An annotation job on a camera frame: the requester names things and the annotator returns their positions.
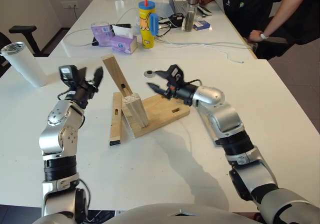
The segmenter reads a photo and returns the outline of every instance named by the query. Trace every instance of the small metal disc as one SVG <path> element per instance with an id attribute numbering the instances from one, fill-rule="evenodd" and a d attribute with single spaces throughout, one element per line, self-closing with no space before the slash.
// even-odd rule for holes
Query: small metal disc
<path id="1" fill-rule="evenodd" d="M 153 78 L 154 76 L 156 76 L 156 73 L 152 70 L 147 70 L 143 75 L 146 76 L 147 78 Z"/>

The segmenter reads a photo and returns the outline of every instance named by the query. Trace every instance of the blue box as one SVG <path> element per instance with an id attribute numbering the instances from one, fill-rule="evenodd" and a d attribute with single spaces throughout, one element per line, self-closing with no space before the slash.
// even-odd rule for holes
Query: blue box
<path id="1" fill-rule="evenodd" d="M 193 28 L 195 30 L 204 30 L 204 29 L 208 29 L 210 27 L 210 24 L 207 21 L 195 21 L 195 23 L 193 24 Z"/>

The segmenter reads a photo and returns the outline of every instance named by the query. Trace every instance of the chair armrest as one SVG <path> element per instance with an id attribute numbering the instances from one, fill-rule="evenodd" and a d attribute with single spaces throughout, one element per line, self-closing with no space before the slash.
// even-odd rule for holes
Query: chair armrest
<path id="1" fill-rule="evenodd" d="M 32 26 L 21 26 L 21 25 L 15 25 L 12 26 L 9 29 L 9 33 L 11 34 L 30 34 L 33 31 L 35 31 L 37 28 L 36 26 L 32 25 Z"/>

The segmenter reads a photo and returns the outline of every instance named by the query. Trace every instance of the keyboard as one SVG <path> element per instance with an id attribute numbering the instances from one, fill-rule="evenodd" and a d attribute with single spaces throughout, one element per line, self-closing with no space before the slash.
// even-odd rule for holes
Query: keyboard
<path id="1" fill-rule="evenodd" d="M 188 5 L 188 1 L 177 1 L 177 2 L 174 2 L 174 7 L 175 7 L 175 13 L 182 13 L 183 16 L 186 16 L 187 14 L 187 11 L 186 11 L 186 8 L 187 8 L 187 5 Z"/>

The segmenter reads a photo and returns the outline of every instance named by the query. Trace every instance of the blue bottle cap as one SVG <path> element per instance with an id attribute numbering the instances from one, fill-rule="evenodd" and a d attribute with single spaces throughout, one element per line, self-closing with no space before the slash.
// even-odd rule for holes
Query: blue bottle cap
<path id="1" fill-rule="evenodd" d="M 142 10 L 152 10 L 155 7 L 156 7 L 156 4 L 153 1 L 148 1 L 148 6 L 145 6 L 145 2 L 144 1 L 141 1 L 139 3 L 139 9 L 142 9 Z"/>

